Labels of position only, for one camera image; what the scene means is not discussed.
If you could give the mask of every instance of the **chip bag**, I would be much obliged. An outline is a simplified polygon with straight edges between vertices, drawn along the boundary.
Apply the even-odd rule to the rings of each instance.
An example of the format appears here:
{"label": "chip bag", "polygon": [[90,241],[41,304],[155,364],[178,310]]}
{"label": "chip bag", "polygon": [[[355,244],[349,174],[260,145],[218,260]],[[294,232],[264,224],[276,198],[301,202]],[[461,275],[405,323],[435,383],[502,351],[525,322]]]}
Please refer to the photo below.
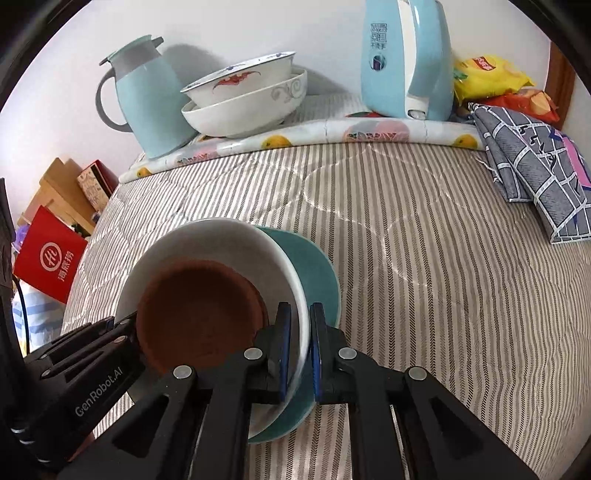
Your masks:
{"label": "chip bag", "polygon": [[560,120],[552,98],[542,90],[534,88],[524,88],[517,93],[507,93],[499,97],[482,100],[481,103],[515,110],[542,120],[547,124],[555,124]]}
{"label": "chip bag", "polygon": [[525,73],[514,70],[508,60],[493,55],[456,62],[453,77],[460,105],[464,100],[515,93],[535,85]]}

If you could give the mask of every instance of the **light blue kettle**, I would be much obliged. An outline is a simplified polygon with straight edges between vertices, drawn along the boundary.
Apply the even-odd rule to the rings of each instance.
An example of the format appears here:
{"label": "light blue kettle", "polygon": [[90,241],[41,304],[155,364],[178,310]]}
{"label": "light blue kettle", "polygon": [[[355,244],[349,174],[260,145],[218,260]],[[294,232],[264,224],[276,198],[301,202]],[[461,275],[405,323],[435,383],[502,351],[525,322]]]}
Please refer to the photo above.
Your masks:
{"label": "light blue kettle", "polygon": [[[164,40],[145,35],[109,55],[99,65],[112,67],[96,91],[96,111],[101,120],[120,132],[133,132],[148,158],[156,158],[187,144],[196,131],[184,119],[181,109],[189,101],[172,67],[156,47]],[[112,121],[100,101],[104,83],[115,78],[117,100],[127,120]]]}
{"label": "light blue kettle", "polygon": [[436,0],[366,0],[363,102],[396,118],[446,121],[453,104],[453,59]]}

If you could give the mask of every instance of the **gray handle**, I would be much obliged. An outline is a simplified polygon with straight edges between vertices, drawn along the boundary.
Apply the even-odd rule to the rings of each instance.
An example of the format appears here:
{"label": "gray handle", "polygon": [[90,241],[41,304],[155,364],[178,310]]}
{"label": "gray handle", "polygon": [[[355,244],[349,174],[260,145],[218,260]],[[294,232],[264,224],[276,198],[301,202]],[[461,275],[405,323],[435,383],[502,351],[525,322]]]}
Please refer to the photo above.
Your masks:
{"label": "gray handle", "polygon": [[105,84],[105,82],[108,79],[110,79],[111,77],[115,78],[115,71],[113,69],[109,69],[109,71],[107,73],[105,73],[105,76],[103,78],[101,78],[101,80],[99,82],[99,86],[96,89],[96,96],[95,96],[96,112],[99,114],[100,119],[105,123],[105,125],[107,127],[111,127],[113,130],[117,130],[118,132],[132,133],[133,130],[131,129],[129,124],[123,124],[123,125],[116,124],[113,120],[111,120],[107,116],[107,114],[105,113],[105,110],[103,109],[103,103],[100,99],[100,92],[103,89],[103,85]]}

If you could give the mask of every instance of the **white bowl with gray swirl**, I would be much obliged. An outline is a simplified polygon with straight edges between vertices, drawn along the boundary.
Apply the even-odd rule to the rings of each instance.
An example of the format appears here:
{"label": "white bowl with gray swirl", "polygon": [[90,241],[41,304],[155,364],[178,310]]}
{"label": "white bowl with gray swirl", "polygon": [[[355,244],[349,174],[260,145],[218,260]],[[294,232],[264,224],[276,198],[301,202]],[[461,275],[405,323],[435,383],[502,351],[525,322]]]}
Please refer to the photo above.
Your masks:
{"label": "white bowl with gray swirl", "polygon": [[210,137],[243,138],[279,125],[300,106],[308,88],[308,73],[293,69],[284,82],[199,108],[193,101],[182,113],[191,127]]}

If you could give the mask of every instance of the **silver screw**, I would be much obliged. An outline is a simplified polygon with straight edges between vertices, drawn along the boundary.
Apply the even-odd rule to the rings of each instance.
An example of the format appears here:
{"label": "silver screw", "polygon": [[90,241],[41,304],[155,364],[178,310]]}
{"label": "silver screw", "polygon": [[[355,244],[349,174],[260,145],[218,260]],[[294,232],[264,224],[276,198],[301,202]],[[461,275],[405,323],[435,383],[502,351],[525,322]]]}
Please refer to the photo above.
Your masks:
{"label": "silver screw", "polygon": [[339,350],[339,357],[343,360],[352,360],[357,356],[357,350],[351,348],[350,346],[345,346],[341,350]]}
{"label": "silver screw", "polygon": [[408,376],[413,380],[422,381],[427,378],[427,372],[423,367],[412,367],[408,371]]}
{"label": "silver screw", "polygon": [[188,365],[179,365],[173,370],[173,375],[179,380],[188,378],[191,376],[191,367]]}
{"label": "silver screw", "polygon": [[248,348],[244,350],[244,358],[247,360],[259,360],[262,357],[262,350],[260,348]]}

